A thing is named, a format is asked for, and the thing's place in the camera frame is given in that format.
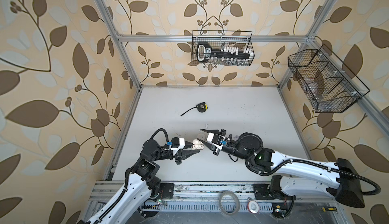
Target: robotic arm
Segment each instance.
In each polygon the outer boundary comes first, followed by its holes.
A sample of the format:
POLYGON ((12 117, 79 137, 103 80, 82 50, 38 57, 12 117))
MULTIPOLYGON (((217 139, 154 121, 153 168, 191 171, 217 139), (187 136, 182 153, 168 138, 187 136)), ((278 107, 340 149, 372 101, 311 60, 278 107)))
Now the robotic arm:
MULTIPOLYGON (((335 197, 341 204, 363 208, 363 195, 375 195, 381 191, 375 182, 359 176, 351 163, 342 158, 337 162, 319 162, 295 158, 286 154, 263 147, 261 138, 252 133, 244 133, 237 140, 232 140, 232 134, 226 137, 225 130, 206 130, 206 140, 202 142, 213 154, 223 151, 245 160, 248 170, 260 176, 270 176, 275 172, 298 177, 283 177, 273 175, 270 185, 255 192, 258 200, 289 199, 292 203, 283 217, 289 214, 296 195, 321 195, 335 197), (359 180, 370 183, 373 191, 362 192, 359 180)), ((89 221, 79 221, 78 224, 120 224, 125 223, 132 214, 148 199, 159 200, 163 193, 160 191, 161 180, 155 176, 159 169, 154 161, 174 159, 177 164, 182 160, 199 153, 199 150, 183 150, 192 147, 191 142, 183 138, 168 140, 164 129, 158 129, 142 147, 139 159, 125 173, 125 183, 119 191, 99 212, 89 221), (153 138, 162 131, 166 144, 160 146, 153 138)))
POLYGON ((265 199, 283 199, 295 195, 324 195, 335 197, 344 205, 364 208, 363 195, 375 195, 381 191, 380 186, 370 179, 359 176, 352 164, 342 158, 337 162, 319 162, 295 158, 286 154, 264 148, 259 136, 244 133, 236 140, 232 134, 226 137, 225 130, 206 130, 206 140, 201 141, 213 154, 220 151, 245 160, 246 167, 260 176, 270 176, 277 173, 298 176, 273 176, 271 184, 266 189, 265 199), (359 180, 375 187, 373 191, 362 192, 359 180))
POLYGON ((192 147, 191 142, 183 138, 173 138, 169 141, 168 134, 164 129, 158 129, 142 147, 140 157, 125 173, 125 182, 118 192, 99 212, 89 221, 79 221, 78 224, 120 224, 126 223, 132 214, 149 198, 162 198, 160 192, 161 180, 155 176, 159 165, 157 160, 174 159, 175 163, 181 164, 182 160, 199 153, 199 150, 183 150, 192 147), (166 144, 160 146, 153 138, 162 131, 165 134, 166 144))

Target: white disc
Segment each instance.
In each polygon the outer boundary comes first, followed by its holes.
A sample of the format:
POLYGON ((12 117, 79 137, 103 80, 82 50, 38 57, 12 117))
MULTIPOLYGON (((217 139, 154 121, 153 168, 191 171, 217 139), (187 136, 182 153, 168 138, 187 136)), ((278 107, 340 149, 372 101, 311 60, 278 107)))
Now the white disc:
POLYGON ((260 206, 258 205, 258 203, 254 200, 251 200, 248 204, 247 204, 247 208, 249 209, 249 212, 251 213, 258 213, 260 211, 260 206))

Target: floral wallpaper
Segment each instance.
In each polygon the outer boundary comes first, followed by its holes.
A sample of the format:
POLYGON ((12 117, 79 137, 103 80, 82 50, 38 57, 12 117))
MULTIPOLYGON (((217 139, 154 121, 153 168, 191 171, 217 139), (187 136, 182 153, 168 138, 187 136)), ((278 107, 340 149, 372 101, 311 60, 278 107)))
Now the floral wallpaper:
MULTIPOLYGON (((332 48, 367 84, 366 95, 383 113, 388 111, 389 0, 338 0, 320 28, 317 40, 332 48)), ((366 207, 346 207, 355 224, 389 222, 386 188, 389 181, 389 140, 354 104, 341 114, 316 114, 295 78, 283 94, 314 160, 349 160, 357 172, 382 187, 365 196, 366 207)), ((371 189, 361 182, 362 189, 371 189)))
POLYGON ((223 66, 191 61, 188 43, 129 42, 125 46, 141 84, 161 86, 277 85, 287 69, 288 55, 298 49, 293 42, 253 43, 251 66, 223 66))
POLYGON ((115 147, 132 79, 93 0, 0 3, 0 222, 74 224, 115 147))
POLYGON ((389 117, 389 0, 338 0, 321 26, 322 41, 370 88, 389 117))
POLYGON ((305 35, 325 0, 105 0, 119 33, 183 35, 184 30, 305 35))

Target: black wire basket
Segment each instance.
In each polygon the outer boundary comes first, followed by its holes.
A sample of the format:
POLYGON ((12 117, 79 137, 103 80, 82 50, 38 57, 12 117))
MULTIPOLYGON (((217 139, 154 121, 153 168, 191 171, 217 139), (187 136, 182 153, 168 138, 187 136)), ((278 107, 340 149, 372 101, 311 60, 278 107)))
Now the black wire basket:
POLYGON ((192 63, 250 66, 255 56, 251 35, 248 31, 193 30, 192 63))
POLYGON ((370 91, 325 44, 320 49, 290 55, 288 66, 316 113, 342 113, 370 91), (331 62, 331 55, 339 60, 342 68, 331 62))

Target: clear tape roll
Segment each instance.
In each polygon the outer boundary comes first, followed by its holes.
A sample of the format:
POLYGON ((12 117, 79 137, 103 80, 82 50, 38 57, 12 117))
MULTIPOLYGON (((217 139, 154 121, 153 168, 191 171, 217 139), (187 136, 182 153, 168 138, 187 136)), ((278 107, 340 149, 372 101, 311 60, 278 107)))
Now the clear tape roll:
POLYGON ((234 194, 233 192, 231 191, 226 191, 226 192, 223 192, 220 197, 219 197, 219 208, 220 208, 220 211, 223 213, 223 214, 226 214, 226 215, 235 215, 236 213, 239 212, 239 209, 240 209, 240 201, 238 199, 238 197, 236 196, 236 194, 234 194), (236 204, 236 207, 235 207, 235 210, 233 212, 226 212, 224 210, 224 208, 221 206, 221 199, 226 196, 226 195, 229 195, 231 196, 234 201, 235 201, 235 204, 236 204))

